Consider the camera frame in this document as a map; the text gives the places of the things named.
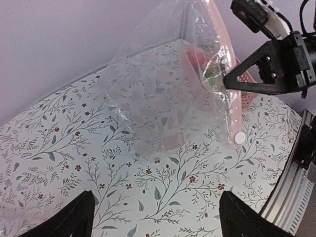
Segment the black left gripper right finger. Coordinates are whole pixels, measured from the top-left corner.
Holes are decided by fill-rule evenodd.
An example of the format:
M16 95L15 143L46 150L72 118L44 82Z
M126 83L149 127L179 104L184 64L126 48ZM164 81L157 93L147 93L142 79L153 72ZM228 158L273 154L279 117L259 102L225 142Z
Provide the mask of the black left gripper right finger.
M224 191L221 195L219 215L223 237L292 236L261 217L230 191Z

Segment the clear zip top bag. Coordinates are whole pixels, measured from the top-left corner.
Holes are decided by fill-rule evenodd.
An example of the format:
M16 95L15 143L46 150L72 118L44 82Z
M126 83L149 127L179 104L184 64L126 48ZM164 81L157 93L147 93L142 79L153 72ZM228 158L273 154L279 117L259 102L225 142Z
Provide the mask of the clear zip top bag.
M183 47L211 54L199 79L209 106L196 104L182 68ZM98 80L110 108L133 138L136 160L153 160L210 129L221 145L245 142L241 93L224 77L237 61L225 24L212 0L164 0L127 36Z

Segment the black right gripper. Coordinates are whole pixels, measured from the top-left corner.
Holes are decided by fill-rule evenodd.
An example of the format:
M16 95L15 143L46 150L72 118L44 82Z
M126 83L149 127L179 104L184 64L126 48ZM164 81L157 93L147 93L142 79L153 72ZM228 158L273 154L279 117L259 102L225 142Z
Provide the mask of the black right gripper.
M298 31L270 40L241 61L223 79L227 89L279 95L301 92L316 84L315 52Z

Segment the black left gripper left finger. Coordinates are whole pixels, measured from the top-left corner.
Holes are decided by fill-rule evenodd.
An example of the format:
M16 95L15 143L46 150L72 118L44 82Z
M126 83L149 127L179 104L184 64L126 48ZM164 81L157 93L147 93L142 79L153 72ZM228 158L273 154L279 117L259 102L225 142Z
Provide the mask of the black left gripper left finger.
M23 233L22 237L90 237L94 220L95 199L84 191L54 216Z

